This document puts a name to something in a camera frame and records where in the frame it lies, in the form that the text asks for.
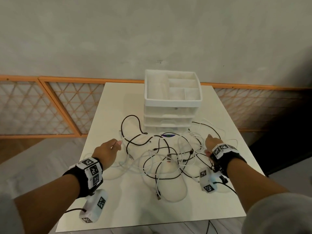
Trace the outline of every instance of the sleeve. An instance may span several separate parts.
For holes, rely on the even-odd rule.
[[[18,209],[9,194],[0,194],[0,227],[1,233],[24,233]]]
[[[293,193],[264,198],[248,211],[242,233],[312,233],[312,198]]]

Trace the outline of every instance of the gray floor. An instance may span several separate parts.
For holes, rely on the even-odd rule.
[[[10,160],[0,164],[0,192],[8,192],[13,198],[32,189],[44,185],[60,177],[70,165],[79,161],[85,139],[82,138],[54,138],[45,139],[28,150],[18,154]],[[229,218],[212,220],[218,234],[241,233],[244,218]],[[72,233],[113,233],[149,234],[158,232],[179,234],[206,233],[208,221],[193,221],[184,223],[158,224],[141,227],[125,227],[79,231]],[[56,226],[50,233],[55,233]],[[209,234],[215,234],[210,225]]]

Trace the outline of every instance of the white table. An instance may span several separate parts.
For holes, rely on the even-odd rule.
[[[112,138],[120,139],[120,124],[127,115],[137,115],[143,123],[144,84],[129,83],[106,83],[100,99],[88,138],[86,140],[80,159],[91,156],[94,149]],[[226,131],[217,130],[222,139],[235,138],[238,142],[238,149],[248,164],[262,173],[258,163],[248,149],[239,131],[232,122],[230,116],[219,100],[211,86],[202,86],[203,101],[200,112],[195,121],[202,121],[204,117],[213,126]],[[125,122],[125,136],[132,138],[139,134],[138,123],[132,118]],[[208,133],[216,136],[209,128],[201,125],[202,136]],[[228,141],[236,146],[236,140]],[[130,146],[130,153],[136,153],[136,146]],[[119,151],[117,160],[122,161],[126,157],[125,149]],[[103,178],[114,178],[121,174],[117,168],[109,168],[103,173]],[[108,194],[107,203],[102,215],[95,223],[84,223],[78,215],[79,212],[64,214],[57,226],[57,232],[69,232],[78,230],[125,227],[136,225],[149,225],[170,222],[196,221],[219,218],[230,218],[245,216],[245,212],[235,193],[213,193],[203,192],[199,183],[185,177],[188,188],[186,198],[177,203],[169,203],[165,200],[157,200],[155,193],[144,183],[143,176],[126,172],[123,176],[114,180],[105,180],[100,188],[105,189]],[[161,187],[162,193],[168,197],[177,198],[185,192],[185,185],[182,180],[170,180]],[[75,200],[69,209],[82,208],[84,198]]]

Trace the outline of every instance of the hand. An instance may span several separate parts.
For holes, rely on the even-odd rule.
[[[121,140],[111,139],[101,144],[101,146],[96,147],[92,157],[96,157],[100,160],[104,171],[115,162],[118,150],[121,150]]]
[[[211,153],[213,152],[213,148],[217,145],[223,143],[222,140],[218,139],[218,138],[213,138],[211,136],[211,134],[209,134],[206,138],[205,141],[205,145],[206,145],[206,150],[205,150],[205,154],[207,157],[210,157]]]

